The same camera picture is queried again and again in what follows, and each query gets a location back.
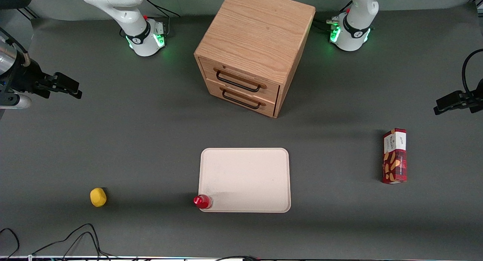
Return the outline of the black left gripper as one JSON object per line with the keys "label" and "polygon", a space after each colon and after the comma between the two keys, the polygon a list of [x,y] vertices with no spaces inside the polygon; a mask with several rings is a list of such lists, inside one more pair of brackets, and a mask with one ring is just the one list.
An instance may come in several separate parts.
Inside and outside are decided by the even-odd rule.
{"label": "black left gripper", "polygon": [[463,87],[465,93],[454,91],[437,99],[437,105],[434,107],[435,115],[466,108],[469,108],[472,114],[481,111],[483,109],[483,79],[478,82],[476,89],[473,91],[469,90],[466,80],[463,80]]}

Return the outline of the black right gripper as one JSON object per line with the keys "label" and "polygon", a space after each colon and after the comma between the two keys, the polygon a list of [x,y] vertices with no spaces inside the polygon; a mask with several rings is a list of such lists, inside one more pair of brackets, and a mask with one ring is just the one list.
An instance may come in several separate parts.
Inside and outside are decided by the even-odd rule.
{"label": "black right gripper", "polygon": [[32,61],[24,67],[22,60],[17,60],[6,72],[1,73],[1,84],[18,92],[36,94],[48,99],[51,92],[62,92],[76,99],[82,98],[79,82],[63,73],[54,73],[54,83],[59,89],[53,88],[52,76],[44,73],[38,63]]}

